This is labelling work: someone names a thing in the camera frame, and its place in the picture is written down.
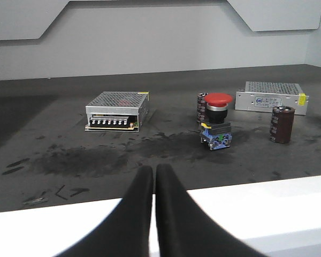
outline black capacitor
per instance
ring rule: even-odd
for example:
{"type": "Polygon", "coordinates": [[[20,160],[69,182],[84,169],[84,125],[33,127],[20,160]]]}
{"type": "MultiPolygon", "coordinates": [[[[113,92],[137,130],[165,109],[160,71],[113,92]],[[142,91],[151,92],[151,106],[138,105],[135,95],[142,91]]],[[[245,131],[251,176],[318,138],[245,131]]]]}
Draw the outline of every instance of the black capacitor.
{"type": "Polygon", "coordinates": [[[204,100],[204,97],[208,95],[208,93],[199,93],[197,95],[197,122],[203,122],[207,115],[205,113],[207,102],[204,100]]]}
{"type": "Polygon", "coordinates": [[[294,123],[295,109],[289,106],[272,108],[270,140],[276,143],[289,143],[294,123]]]}

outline red mushroom button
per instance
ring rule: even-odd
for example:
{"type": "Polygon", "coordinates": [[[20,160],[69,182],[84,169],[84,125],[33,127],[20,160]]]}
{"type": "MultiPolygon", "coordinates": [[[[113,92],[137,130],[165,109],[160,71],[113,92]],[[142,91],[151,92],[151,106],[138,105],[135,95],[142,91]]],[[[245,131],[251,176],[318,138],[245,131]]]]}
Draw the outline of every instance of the red mushroom button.
{"type": "Polygon", "coordinates": [[[210,93],[204,97],[204,100],[209,103],[210,106],[224,107],[230,103],[233,98],[224,93],[210,93]]]}

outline dark stain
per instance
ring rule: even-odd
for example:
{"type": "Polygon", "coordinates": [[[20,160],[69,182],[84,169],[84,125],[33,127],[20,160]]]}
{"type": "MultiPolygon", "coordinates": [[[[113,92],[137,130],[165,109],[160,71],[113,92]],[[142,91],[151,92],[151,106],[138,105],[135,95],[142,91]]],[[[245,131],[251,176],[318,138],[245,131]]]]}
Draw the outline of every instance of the dark stain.
{"type": "Polygon", "coordinates": [[[120,145],[122,145],[122,146],[130,146],[131,145],[131,142],[127,142],[127,143],[121,143],[120,145]]]}
{"type": "Polygon", "coordinates": [[[115,135],[114,135],[114,139],[118,139],[118,138],[120,138],[122,136],[122,133],[121,132],[118,132],[118,133],[116,133],[115,135]]]}
{"type": "Polygon", "coordinates": [[[240,144],[246,143],[250,139],[250,135],[253,135],[252,131],[235,131],[232,132],[232,144],[238,146],[240,144]]]}
{"type": "Polygon", "coordinates": [[[94,149],[78,147],[65,151],[55,149],[35,159],[30,170],[61,176],[102,177],[121,173],[126,169],[127,160],[127,153],[108,146],[94,149]]]}
{"type": "Polygon", "coordinates": [[[312,145],[313,143],[317,143],[316,139],[305,139],[305,145],[312,145]]]}
{"type": "Polygon", "coordinates": [[[11,169],[11,170],[8,170],[8,171],[3,172],[2,175],[8,175],[8,174],[14,173],[14,172],[16,172],[16,171],[18,171],[18,170],[21,170],[21,169],[23,169],[23,168],[24,168],[24,166],[16,167],[16,168],[14,168],[14,169],[11,169]]]}
{"type": "Polygon", "coordinates": [[[57,148],[57,145],[54,143],[54,144],[52,144],[50,147],[49,147],[49,149],[50,150],[54,150],[54,149],[56,149],[57,148]]]}
{"type": "Polygon", "coordinates": [[[272,180],[281,180],[281,179],[283,179],[281,173],[279,173],[277,171],[273,171],[272,174],[274,175],[274,176],[272,176],[272,180]]]}
{"type": "Polygon", "coordinates": [[[169,139],[163,132],[158,131],[157,134],[154,134],[154,136],[162,137],[164,139],[169,139]]]}
{"type": "Polygon", "coordinates": [[[187,160],[196,162],[205,160],[212,163],[226,164],[234,159],[226,149],[209,151],[200,143],[197,133],[181,132],[166,136],[163,132],[156,134],[160,138],[144,139],[140,143],[126,147],[127,152],[138,153],[145,158],[168,158],[170,161],[187,160]]]}
{"type": "Polygon", "coordinates": [[[268,133],[269,132],[270,127],[256,127],[254,129],[251,130],[251,132],[255,132],[255,133],[268,133]]]}
{"type": "Polygon", "coordinates": [[[10,165],[7,165],[6,168],[11,168],[11,167],[14,167],[14,166],[18,166],[18,165],[20,165],[20,164],[22,164],[24,162],[27,162],[28,160],[30,160],[30,158],[22,159],[22,160],[20,160],[18,162],[13,162],[10,165]]]}
{"type": "Polygon", "coordinates": [[[71,191],[75,191],[75,193],[71,194],[70,197],[73,197],[75,195],[78,195],[83,192],[89,192],[89,188],[73,188],[70,189],[71,191]]]}
{"type": "Polygon", "coordinates": [[[321,152],[321,148],[316,148],[316,149],[314,149],[314,151],[317,152],[317,153],[320,153],[321,152]]]}
{"type": "Polygon", "coordinates": [[[318,127],[319,129],[321,129],[321,115],[315,115],[315,116],[305,116],[304,120],[308,123],[310,123],[311,125],[314,125],[314,127],[318,127]]]}
{"type": "Polygon", "coordinates": [[[76,126],[85,126],[85,125],[87,125],[88,124],[88,119],[87,119],[87,117],[83,117],[82,119],[80,119],[77,123],[76,123],[76,126]]]}

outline silver power supply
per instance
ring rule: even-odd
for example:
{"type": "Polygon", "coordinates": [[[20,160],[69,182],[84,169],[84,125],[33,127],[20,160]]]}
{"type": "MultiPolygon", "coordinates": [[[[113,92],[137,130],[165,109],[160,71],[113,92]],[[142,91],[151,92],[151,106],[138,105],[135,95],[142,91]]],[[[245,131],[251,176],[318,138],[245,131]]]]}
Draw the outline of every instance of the silver power supply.
{"type": "Polygon", "coordinates": [[[149,92],[103,92],[86,106],[86,131],[139,131],[149,111],[149,92]]]}
{"type": "Polygon", "coordinates": [[[305,115],[308,99],[299,84],[246,81],[245,90],[236,92],[235,109],[272,112],[274,106],[287,105],[305,115]]]}

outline black table surface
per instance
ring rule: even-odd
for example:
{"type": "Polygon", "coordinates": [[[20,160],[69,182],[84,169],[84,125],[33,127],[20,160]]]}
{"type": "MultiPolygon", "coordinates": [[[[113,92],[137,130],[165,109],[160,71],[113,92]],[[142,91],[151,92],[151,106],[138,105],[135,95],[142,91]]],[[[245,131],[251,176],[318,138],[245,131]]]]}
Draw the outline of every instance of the black table surface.
{"type": "Polygon", "coordinates": [[[321,68],[250,67],[0,81],[0,211],[121,197],[137,168],[169,163],[186,189],[321,175],[321,68]],[[310,96],[291,141],[269,140],[271,114],[234,110],[230,148],[200,143],[200,92],[246,81],[299,83],[310,96]],[[87,132],[85,106],[103,91],[149,91],[138,133],[87,132]]]}

